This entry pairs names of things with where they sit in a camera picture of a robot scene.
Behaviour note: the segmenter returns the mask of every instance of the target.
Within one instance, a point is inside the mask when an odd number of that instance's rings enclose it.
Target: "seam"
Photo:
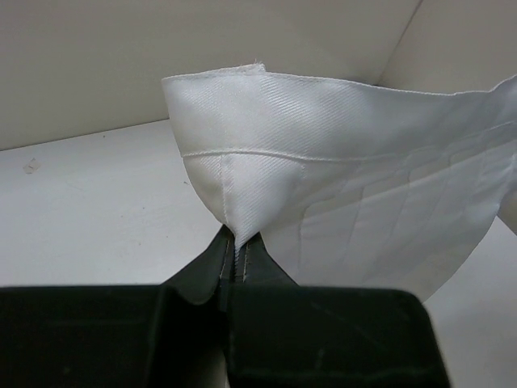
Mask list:
[[[493,148],[497,148],[497,147],[492,147],[492,148],[488,148],[488,147],[487,147],[487,148],[486,148],[486,150],[492,150]],[[429,175],[425,175],[425,176],[423,176],[422,178],[417,179],[417,180],[409,180],[409,173],[408,173],[408,183],[407,183],[407,184],[408,184],[409,186],[408,186],[408,189],[407,189],[407,192],[406,192],[406,197],[404,198],[404,202],[403,202],[403,204],[402,204],[401,209],[403,209],[403,208],[404,208],[404,206],[406,205],[406,202],[407,202],[407,200],[408,200],[408,199],[409,199],[409,197],[410,197],[410,192],[412,191],[412,186],[413,186],[416,182],[421,181],[421,180],[423,180],[423,179],[429,179],[429,178],[430,178],[430,177],[432,177],[433,175],[442,174],[444,170],[447,170],[447,171],[448,171],[448,177],[447,177],[447,180],[444,182],[444,184],[443,184],[443,188],[442,188],[442,191],[441,191],[441,193],[439,194],[439,196],[438,196],[437,200],[435,201],[435,203],[433,204],[433,207],[432,207],[431,213],[429,214],[429,216],[428,216],[428,218],[427,218],[426,223],[425,223],[425,224],[424,224],[424,225],[423,225],[423,226],[422,226],[422,227],[421,227],[421,228],[420,228],[420,229],[415,233],[414,237],[411,239],[412,241],[413,241],[414,239],[416,239],[417,237],[419,237],[419,236],[421,235],[422,231],[423,231],[423,230],[425,230],[425,228],[426,228],[426,227],[427,227],[427,225],[429,224],[429,221],[430,221],[430,219],[431,219],[431,217],[432,217],[433,213],[435,212],[436,208],[438,207],[438,204],[439,204],[439,202],[441,201],[441,199],[442,199],[442,197],[443,197],[443,193],[445,192],[445,190],[447,189],[447,187],[448,187],[448,185],[449,185],[449,181],[450,181],[450,178],[451,178],[451,175],[452,175],[452,174],[451,174],[451,167],[455,166],[456,164],[464,163],[464,162],[466,162],[467,160],[468,160],[468,159],[462,160],[462,161],[460,161],[460,162],[458,162],[458,163],[455,163],[455,164],[449,164],[445,169],[443,169],[443,170],[439,170],[439,171],[435,171],[435,172],[433,172],[433,173],[431,173],[431,174],[429,174]],[[514,165],[513,165],[513,166],[514,166],[514,168],[515,168],[515,169],[517,169],[517,156],[514,156],[514,161],[513,161],[513,163],[514,163]],[[359,165],[354,169],[354,171],[353,171],[351,174],[353,175],[354,173],[356,173],[356,172],[357,172],[357,170],[359,169],[359,167],[360,167],[360,164],[359,164]],[[347,187],[347,183],[345,183],[345,185],[343,186],[343,188],[341,189],[341,191],[339,192],[339,194],[340,194],[340,193],[342,193],[342,192],[345,192],[345,191],[346,191],[346,187]],[[395,189],[398,189],[398,188],[400,188],[400,186],[396,186],[396,187],[394,187],[394,188],[390,188],[390,189],[389,189],[389,190],[387,190],[386,192],[390,192],[390,191],[395,190]],[[326,198],[326,199],[324,199],[324,200],[320,200],[320,201],[318,201],[318,202],[316,202],[316,203],[313,203],[313,204],[311,204],[311,205],[307,206],[307,207],[304,209],[304,212],[303,212],[302,222],[303,222],[303,220],[305,219],[305,213],[307,212],[307,210],[308,210],[308,209],[310,209],[310,208],[311,208],[311,207],[313,207],[314,205],[319,205],[321,202],[326,202],[326,201],[328,201],[328,200],[332,200],[332,199],[334,199],[337,195],[335,195],[335,196],[331,196],[331,197]],[[360,210],[361,210],[361,204],[362,204],[362,203],[363,203],[363,201],[364,201],[364,200],[366,200],[367,198],[369,198],[369,197],[366,197],[366,196],[364,196],[364,194],[363,194],[363,195],[361,195],[361,198],[360,198],[359,200],[357,200],[356,202],[354,202],[354,203],[356,203],[356,204],[359,204],[359,206],[358,206],[357,212],[356,212],[356,214],[355,214],[354,221],[353,221],[353,222],[352,222],[352,224],[351,224],[352,229],[353,229],[353,227],[354,227],[354,225],[355,225],[355,223],[357,222],[357,219],[358,219],[358,217],[359,217],[359,212],[360,212]],[[397,220],[396,220],[396,222],[395,222],[395,224],[394,224],[394,227],[392,228],[390,235],[389,235],[389,236],[388,236],[388,238],[386,239],[385,243],[383,244],[383,246],[382,246],[382,248],[379,250],[379,252],[382,252],[382,251],[386,248],[386,246],[387,246],[387,245],[388,245],[388,243],[389,243],[389,240],[393,237],[393,232],[394,232],[395,228],[397,227],[397,225],[398,225],[398,223],[399,223],[399,221],[400,221],[400,217],[401,217],[401,212],[399,212],[399,214],[398,214],[398,216],[397,216]],[[299,237],[298,237],[298,238],[299,238],[299,241],[300,241],[300,242],[299,242],[299,244],[301,244],[301,234],[300,234],[300,230],[301,230],[301,228],[302,228],[302,227],[303,227],[303,225],[300,225],[300,229],[299,229]],[[343,255],[343,257],[342,257],[342,264],[341,264],[341,265],[343,265],[343,264],[344,264],[344,262],[345,262],[346,252],[347,252],[347,250],[348,250],[348,245],[350,244],[350,241],[351,241],[352,235],[353,235],[353,233],[351,233],[351,234],[348,236],[348,239],[347,239],[347,241],[346,241],[346,242],[345,242],[345,244],[344,244],[344,246],[345,246],[345,254],[344,254],[344,255]],[[406,248],[408,245],[409,245],[409,243],[404,244],[404,245],[401,247],[401,249]]]
[[[448,148],[460,141],[467,141],[469,139],[490,133],[496,129],[500,129],[501,127],[512,126],[512,125],[516,125],[516,124],[517,124],[517,121],[508,121],[504,124],[496,125],[489,129],[484,129],[482,131],[472,133],[472,134],[465,136],[464,133],[469,130],[469,126],[466,125],[462,135],[457,140],[455,140],[451,145],[449,145]],[[424,147],[419,147],[419,148],[415,148],[413,150],[409,150],[408,152],[401,153],[401,154],[391,153],[391,154],[380,154],[380,155],[364,156],[364,157],[320,158],[320,157],[312,157],[312,156],[303,156],[303,155],[299,155],[299,154],[291,154],[288,152],[281,152],[281,151],[231,147],[231,148],[220,148],[220,149],[209,150],[209,151],[205,150],[205,151],[187,152],[187,153],[183,154],[182,157],[183,158],[198,158],[198,157],[203,157],[203,156],[221,156],[221,155],[227,155],[227,154],[254,154],[254,155],[272,156],[272,157],[276,157],[276,158],[286,158],[286,159],[291,159],[291,160],[295,160],[295,161],[304,161],[304,162],[327,162],[327,163],[366,162],[366,161],[375,162],[376,160],[381,160],[381,159],[385,159],[385,158],[406,157],[407,155],[410,155],[415,152],[439,150],[439,148],[440,147],[437,145],[427,145]]]
[[[404,163],[402,163],[402,166],[405,167],[407,166],[407,162],[409,160],[409,157],[406,158],[406,160],[404,160]],[[389,235],[388,237],[386,238],[386,240],[382,243],[382,245],[380,246],[380,248],[377,250],[377,252],[382,252],[386,246],[388,245],[389,243],[389,240],[393,237],[393,233],[395,231],[395,229],[397,228],[398,226],[398,223],[400,222],[400,219],[401,219],[401,215],[402,215],[402,210],[404,209],[404,207],[406,206],[406,202],[407,200],[410,198],[410,191],[411,191],[411,180],[410,180],[410,176],[411,176],[411,171],[408,171],[406,173],[406,177],[407,177],[407,183],[404,184],[404,186],[407,186],[406,188],[406,194],[404,196],[404,200],[402,201],[402,205],[401,205],[401,208],[400,210],[398,211],[398,214],[397,214],[397,219],[395,220],[395,222],[393,223],[393,226],[391,227],[390,231],[389,231]]]
[[[361,168],[362,166],[362,163],[359,163],[357,166],[355,166],[355,169],[352,171],[350,177],[353,177],[357,171]],[[342,194],[345,192],[345,190],[347,189],[347,185],[348,183],[350,182],[350,180],[348,180],[344,185],[343,187],[341,188],[341,190],[339,190],[338,194],[333,196],[332,198],[335,198],[336,196],[338,196],[339,194]],[[359,216],[359,212],[361,211],[361,204],[363,203],[363,200],[364,200],[364,188],[363,190],[361,191],[361,197],[359,198],[359,201],[357,202],[358,203],[358,206],[357,206],[357,211],[355,212],[355,215],[354,215],[354,220],[352,221],[351,223],[351,232],[349,233],[348,237],[347,237],[347,241],[344,243],[344,247],[345,247],[345,251],[343,252],[343,256],[341,257],[341,259],[339,260],[339,266],[342,267],[343,265],[345,265],[345,262],[347,261],[347,252],[348,252],[348,247],[350,246],[350,241],[352,240],[352,235],[354,234],[354,227],[355,227],[355,223],[357,222],[357,218]]]
[[[514,151],[514,156],[511,161],[511,165],[513,166],[512,177],[511,177],[512,181],[517,180],[517,141],[514,141],[514,142],[515,142],[516,150]]]
[[[472,203],[472,199],[474,198],[474,195],[477,193],[477,190],[479,188],[479,182],[481,181],[481,177],[485,174],[486,155],[488,154],[489,150],[491,150],[491,149],[489,149],[488,146],[486,146],[485,149],[483,150],[481,164],[479,166],[479,171],[477,172],[476,183],[474,184],[474,187],[470,190],[470,193],[467,196],[467,199],[465,200],[463,209],[461,210],[461,215],[460,215],[461,220],[465,219],[465,212],[469,208],[470,204]]]
[[[361,163],[358,163],[358,164],[354,167],[354,169],[350,172],[349,176],[350,176],[350,177],[354,176],[354,175],[355,175],[355,173],[360,169],[361,165],[362,165]],[[300,219],[300,224],[299,224],[299,227],[298,227],[298,243],[299,243],[299,253],[300,253],[300,257],[299,257],[299,259],[298,259],[298,271],[300,271],[300,270],[301,270],[301,247],[302,247],[302,245],[301,245],[301,237],[302,237],[302,236],[301,236],[301,235],[302,235],[301,231],[302,231],[303,226],[304,226],[305,214],[306,214],[306,213],[307,213],[307,211],[308,211],[310,208],[312,208],[313,206],[318,205],[318,204],[320,204],[320,203],[322,203],[322,202],[326,202],[326,201],[328,201],[328,200],[332,200],[332,199],[334,199],[335,197],[337,197],[339,194],[342,194],[343,192],[345,192],[345,189],[346,189],[346,187],[347,187],[347,185],[348,185],[348,183],[349,183],[349,182],[350,182],[350,180],[349,180],[349,179],[347,179],[347,181],[345,182],[345,184],[344,184],[344,185],[343,185],[343,186],[338,190],[338,193],[337,193],[337,194],[335,194],[335,195],[333,195],[333,196],[329,196],[328,198],[325,198],[324,200],[319,200],[318,202],[312,203],[312,204],[308,205],[307,207],[305,207],[305,209],[303,210],[302,215],[301,215],[301,219]],[[342,260],[341,260],[341,262],[340,262],[340,265],[342,265],[342,264],[343,264],[343,262],[344,262],[344,256],[343,256],[343,258],[342,258]]]
[[[246,249],[244,250],[244,268],[242,269],[242,281],[246,280],[246,268],[248,266],[248,259],[250,256],[250,244],[246,244]]]
[[[223,166],[223,157],[227,155],[220,155],[219,156],[219,180],[221,181],[221,197],[223,201],[223,215],[225,217],[225,225],[228,226],[228,211],[227,211],[227,204],[226,204],[226,186],[225,186],[225,167]]]
[[[301,184],[305,181],[305,164],[302,164],[301,165],[301,171],[300,171],[300,182],[298,183],[298,188],[300,188]],[[301,211],[301,217],[300,217],[300,220],[298,221],[298,231],[296,233],[296,244],[298,246],[298,257],[297,257],[297,261],[296,261],[296,271],[298,273],[300,273],[301,271],[301,257],[302,257],[302,252],[301,252],[301,235],[302,235],[302,228],[303,228],[303,224],[304,224],[304,219],[305,219],[305,213],[307,212],[307,209],[310,207],[310,205],[306,206],[302,211]]]
[[[451,167],[452,166],[449,164],[449,166],[445,169],[445,170],[447,170],[447,173],[448,173],[447,180],[445,181],[445,184],[443,185],[443,188],[442,188],[442,190],[441,190],[441,192],[440,192],[440,194],[438,196],[438,199],[436,200],[435,204],[433,205],[432,210],[429,213],[429,216],[427,216],[426,221],[424,222],[422,227],[420,229],[418,229],[418,231],[414,234],[414,237],[410,241],[408,241],[405,244],[403,244],[398,249],[398,251],[402,251],[403,249],[406,249],[411,243],[414,243],[415,241],[418,241],[418,239],[422,235],[422,232],[424,232],[426,230],[427,226],[429,225],[429,221],[432,219],[433,215],[435,214],[436,209],[438,208],[438,205],[440,204],[440,202],[443,199],[443,194],[447,191],[447,189],[448,189],[448,187],[449,187],[449,185],[451,183],[451,178],[452,178],[452,169],[451,169]]]

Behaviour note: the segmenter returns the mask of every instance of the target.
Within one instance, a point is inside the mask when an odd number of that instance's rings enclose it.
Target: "white surface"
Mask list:
[[[455,388],[517,382],[517,236],[495,219],[456,274],[427,302]]]
[[[0,150],[165,119],[172,74],[264,61],[377,82],[418,1],[2,1]]]
[[[168,121],[0,152],[0,285],[165,280],[219,228],[185,181]],[[517,381],[516,251],[496,219],[427,302],[456,388]]]
[[[0,152],[0,285],[159,283],[219,227],[168,121]]]
[[[201,200],[303,285],[427,299],[517,183],[517,76],[406,92],[240,66],[162,81]]]

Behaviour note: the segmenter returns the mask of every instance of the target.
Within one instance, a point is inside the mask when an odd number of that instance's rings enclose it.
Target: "fabric fold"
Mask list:
[[[192,185],[236,235],[262,232],[298,282],[427,298],[515,186],[517,78],[491,91],[396,91],[268,73],[162,81]]]

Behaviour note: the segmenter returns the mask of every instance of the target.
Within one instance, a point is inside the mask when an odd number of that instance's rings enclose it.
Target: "clip jaw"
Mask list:
[[[225,227],[212,245],[218,238],[228,242],[217,264],[219,283],[203,299],[212,314],[208,325],[220,324],[232,388],[450,386],[430,319],[415,296],[302,287],[267,254],[259,234],[238,258]],[[170,279],[172,287],[182,272]]]
[[[409,293],[298,286],[260,235],[235,260],[221,228],[162,285],[0,289],[2,386],[449,387],[430,320]]]

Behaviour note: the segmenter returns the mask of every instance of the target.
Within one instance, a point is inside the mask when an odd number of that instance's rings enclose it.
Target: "white table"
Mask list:
[[[160,283],[219,227],[168,121],[0,152],[0,285]],[[517,382],[516,252],[496,219],[426,303],[456,387]]]

